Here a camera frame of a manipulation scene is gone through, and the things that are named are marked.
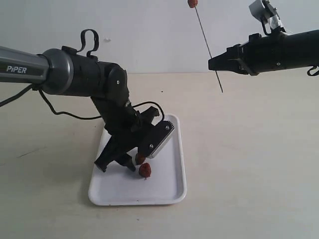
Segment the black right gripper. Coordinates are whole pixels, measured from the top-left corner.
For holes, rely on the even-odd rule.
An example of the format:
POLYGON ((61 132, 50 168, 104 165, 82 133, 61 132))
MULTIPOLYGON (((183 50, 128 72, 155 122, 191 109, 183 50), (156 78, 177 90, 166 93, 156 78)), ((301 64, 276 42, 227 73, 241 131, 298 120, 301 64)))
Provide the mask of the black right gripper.
POLYGON ((249 35, 248 41, 226 48, 226 52, 208 60, 208 69, 211 71, 234 72, 236 74, 257 76, 248 61, 247 49, 251 43, 262 38, 260 33, 249 35))

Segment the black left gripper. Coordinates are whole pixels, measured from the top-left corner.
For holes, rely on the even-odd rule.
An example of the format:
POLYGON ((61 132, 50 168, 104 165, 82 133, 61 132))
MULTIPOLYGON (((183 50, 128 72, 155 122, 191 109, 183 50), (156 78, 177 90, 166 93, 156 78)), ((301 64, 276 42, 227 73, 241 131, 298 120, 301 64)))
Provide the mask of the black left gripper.
POLYGON ((132 106, 108 106, 106 110, 103 119, 111 137, 94 163, 102 172, 106 172, 108 164, 113 161, 135 172, 136 167, 127 152, 138 147, 160 112, 153 106, 143 112, 132 106))

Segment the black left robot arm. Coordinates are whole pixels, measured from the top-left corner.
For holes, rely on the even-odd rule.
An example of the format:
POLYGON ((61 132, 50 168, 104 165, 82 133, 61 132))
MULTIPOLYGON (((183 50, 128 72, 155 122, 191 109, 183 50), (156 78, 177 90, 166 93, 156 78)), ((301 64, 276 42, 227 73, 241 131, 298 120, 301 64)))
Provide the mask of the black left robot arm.
POLYGON ((163 117, 163 110, 149 102, 147 110, 137 111, 129 99, 127 72, 116 63, 79 55, 73 48, 63 46, 30 54, 2 47, 0 80, 26 84, 23 94, 35 90, 43 99, 47 95, 89 97, 110 135, 95 161, 101 171, 111 162, 135 171, 129 151, 140 147, 148 136, 155 140, 161 136, 163 125, 153 125, 153 120, 163 117))

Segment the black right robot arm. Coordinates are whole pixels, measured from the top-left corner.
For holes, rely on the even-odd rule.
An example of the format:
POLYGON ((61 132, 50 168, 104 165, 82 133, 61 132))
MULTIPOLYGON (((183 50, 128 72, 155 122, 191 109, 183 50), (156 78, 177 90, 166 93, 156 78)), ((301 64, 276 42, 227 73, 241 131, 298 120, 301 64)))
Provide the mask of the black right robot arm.
POLYGON ((257 76, 260 73, 319 65, 319 31, 292 35, 282 32, 262 37, 255 33, 244 44, 208 60, 211 71, 229 71, 257 76))

